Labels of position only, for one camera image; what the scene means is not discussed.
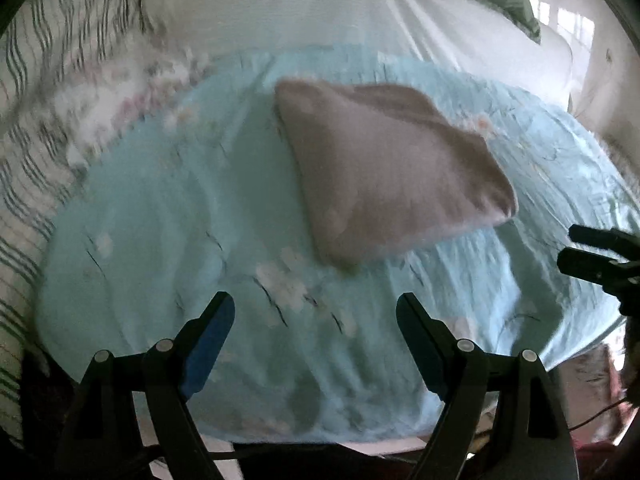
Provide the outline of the white striped mattress cover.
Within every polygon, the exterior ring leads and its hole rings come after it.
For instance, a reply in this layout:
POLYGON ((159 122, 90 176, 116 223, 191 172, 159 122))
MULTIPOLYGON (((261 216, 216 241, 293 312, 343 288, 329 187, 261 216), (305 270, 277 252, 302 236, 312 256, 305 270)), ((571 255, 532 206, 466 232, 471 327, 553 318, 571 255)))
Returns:
POLYGON ((142 0, 168 38, 212 55, 356 44, 520 87, 567 107, 573 55, 542 26, 539 41, 475 0, 142 0))

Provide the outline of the pink knit sweater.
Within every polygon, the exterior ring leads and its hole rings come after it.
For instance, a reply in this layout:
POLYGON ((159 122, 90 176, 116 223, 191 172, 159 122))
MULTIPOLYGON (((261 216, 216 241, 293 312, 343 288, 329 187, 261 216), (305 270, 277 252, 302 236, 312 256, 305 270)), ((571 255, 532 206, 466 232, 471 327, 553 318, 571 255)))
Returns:
POLYGON ((397 256, 518 212, 484 136, 451 125, 416 89, 285 79, 274 97, 326 262, 397 256))

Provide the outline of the light blue floral bedsheet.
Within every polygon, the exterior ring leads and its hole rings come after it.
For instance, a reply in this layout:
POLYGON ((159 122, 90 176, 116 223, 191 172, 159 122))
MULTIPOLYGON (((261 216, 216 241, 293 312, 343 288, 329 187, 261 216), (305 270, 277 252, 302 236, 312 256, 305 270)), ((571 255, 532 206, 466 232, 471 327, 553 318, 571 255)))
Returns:
POLYGON ((226 55, 180 103, 193 119, 134 126, 55 218, 36 325, 70 377, 81 378, 99 350, 126 356, 174 336, 228 292, 231 332, 189 404, 203 434, 381 441, 429 434, 442 408, 397 326, 404 292, 485 351, 532 349, 547 366, 620 322, 613 297, 561 274, 555 258, 574 223, 637 231, 639 203, 562 108, 358 47, 226 55), (450 122, 480 126, 518 214, 348 271, 321 263, 274 106, 285 77, 425 93, 450 122))

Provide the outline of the striped floral quilt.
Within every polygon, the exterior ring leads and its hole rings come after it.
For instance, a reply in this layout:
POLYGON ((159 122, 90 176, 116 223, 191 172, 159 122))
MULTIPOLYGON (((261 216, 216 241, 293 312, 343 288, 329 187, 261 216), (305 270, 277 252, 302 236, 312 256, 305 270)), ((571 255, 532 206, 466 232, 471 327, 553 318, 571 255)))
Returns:
POLYGON ((26 0, 1 37, 1 433, 23 439, 32 295, 58 207, 139 118, 194 86, 206 56, 142 0, 26 0))

